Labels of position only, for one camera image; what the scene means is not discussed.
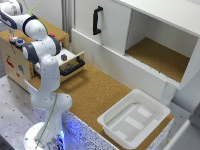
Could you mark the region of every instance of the white cabinet door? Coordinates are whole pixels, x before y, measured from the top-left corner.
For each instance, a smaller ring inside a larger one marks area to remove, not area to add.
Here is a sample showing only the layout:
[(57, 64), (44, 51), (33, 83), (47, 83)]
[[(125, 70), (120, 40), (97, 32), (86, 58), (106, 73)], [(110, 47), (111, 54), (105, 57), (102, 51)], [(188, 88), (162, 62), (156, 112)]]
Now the white cabinet door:
[[(98, 13), (98, 29), (93, 35), (93, 13)], [(95, 42), (124, 55), (131, 18), (131, 9), (113, 0), (75, 0), (75, 29)]]

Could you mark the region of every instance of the white wall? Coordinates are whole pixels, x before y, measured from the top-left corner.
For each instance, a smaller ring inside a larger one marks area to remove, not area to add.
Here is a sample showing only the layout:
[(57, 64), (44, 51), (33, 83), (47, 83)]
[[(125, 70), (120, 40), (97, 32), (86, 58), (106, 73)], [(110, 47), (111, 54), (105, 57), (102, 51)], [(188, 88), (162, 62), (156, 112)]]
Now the white wall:
[[(17, 0), (23, 6), (24, 13), (28, 13), (23, 0)], [(45, 19), (51, 24), (62, 29), (62, 0), (40, 0), (38, 7), (32, 11), (32, 13), (38, 17)], [(38, 0), (25, 0), (29, 8), (33, 8)]]
[(173, 102), (192, 112), (200, 102), (200, 71), (180, 91), (177, 91)]

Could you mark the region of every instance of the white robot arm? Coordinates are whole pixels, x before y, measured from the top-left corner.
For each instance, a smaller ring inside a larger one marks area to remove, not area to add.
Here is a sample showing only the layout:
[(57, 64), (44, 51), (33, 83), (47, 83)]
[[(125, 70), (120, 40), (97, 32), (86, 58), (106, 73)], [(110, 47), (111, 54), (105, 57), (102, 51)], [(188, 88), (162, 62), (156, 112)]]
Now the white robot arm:
[[(52, 112), (56, 97), (56, 94), (52, 92), (60, 86), (59, 65), (57, 59), (53, 56), (60, 53), (61, 46), (57, 39), (47, 35), (46, 28), (36, 16), (23, 15), (22, 12), (22, 5), (15, 0), (9, 0), (9, 2), (0, 4), (0, 20), (12, 29), (23, 31), (34, 40), (34, 42), (25, 44), (22, 49), (23, 55), (27, 60), (34, 64), (39, 62), (41, 66), (41, 87), (32, 96), (31, 103), (33, 107), (46, 110), (47, 121)], [(59, 93), (49, 123), (47, 124), (46, 122), (35, 137), (36, 144), (45, 126), (46, 130), (39, 146), (48, 147), (48, 143), (57, 138), (57, 135), (63, 130), (62, 113), (71, 106), (71, 96)]]

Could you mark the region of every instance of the cabinet handle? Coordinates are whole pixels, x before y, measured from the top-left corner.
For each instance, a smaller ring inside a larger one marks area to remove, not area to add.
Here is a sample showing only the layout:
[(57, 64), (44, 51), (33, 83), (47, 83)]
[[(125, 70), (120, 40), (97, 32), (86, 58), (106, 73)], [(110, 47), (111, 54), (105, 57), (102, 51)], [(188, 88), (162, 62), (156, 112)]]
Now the cabinet handle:
[(97, 9), (94, 10), (93, 14), (93, 35), (97, 35), (101, 33), (101, 30), (97, 28), (98, 24), (98, 12), (102, 11), (103, 8), (101, 6), (98, 6)]
[(67, 76), (67, 75), (73, 73), (74, 71), (76, 71), (77, 69), (79, 69), (79, 68), (81, 68), (82, 66), (85, 65), (85, 62), (84, 62), (82, 59), (80, 59), (79, 56), (77, 57), (77, 62), (78, 62), (79, 64), (77, 64), (76, 66), (74, 66), (74, 67), (72, 67), (72, 68), (70, 68), (70, 69), (61, 70), (61, 68), (60, 68), (60, 75), (62, 75), (62, 76)]

